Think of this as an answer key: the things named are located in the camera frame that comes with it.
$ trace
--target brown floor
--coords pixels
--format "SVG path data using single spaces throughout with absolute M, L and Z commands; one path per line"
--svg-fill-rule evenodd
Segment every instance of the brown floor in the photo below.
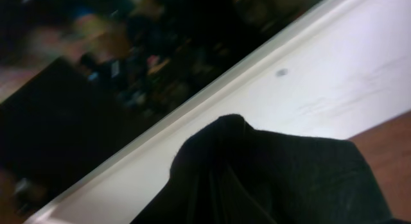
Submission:
M 411 112 L 351 140 L 372 168 L 394 217 L 411 221 Z

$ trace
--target white wall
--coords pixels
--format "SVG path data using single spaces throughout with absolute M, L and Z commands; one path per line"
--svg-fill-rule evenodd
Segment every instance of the white wall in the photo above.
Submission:
M 130 223 L 166 183 L 181 144 L 224 114 L 346 139 L 410 110 L 410 15 L 411 0 L 327 0 L 31 221 L 56 207 L 56 220 Z

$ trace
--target black cloth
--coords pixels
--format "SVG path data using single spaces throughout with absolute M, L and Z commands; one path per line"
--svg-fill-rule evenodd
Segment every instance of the black cloth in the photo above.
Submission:
M 255 130 L 229 115 L 183 144 L 132 223 L 400 222 L 353 143 Z

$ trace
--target reddish-brown surface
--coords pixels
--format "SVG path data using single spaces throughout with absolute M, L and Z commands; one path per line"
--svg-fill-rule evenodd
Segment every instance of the reddish-brown surface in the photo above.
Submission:
M 351 140 L 371 166 L 393 215 L 411 221 L 411 112 Z

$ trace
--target white panel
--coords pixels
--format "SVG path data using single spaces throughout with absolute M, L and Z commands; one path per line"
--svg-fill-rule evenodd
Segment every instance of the white panel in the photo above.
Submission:
M 409 15 L 411 0 L 366 0 L 218 103 L 201 104 L 203 112 L 183 117 L 176 132 L 144 143 L 52 217 L 130 223 L 166 183 L 181 144 L 225 114 L 258 129 L 346 139 L 410 110 Z M 281 69 L 288 74 L 278 77 Z

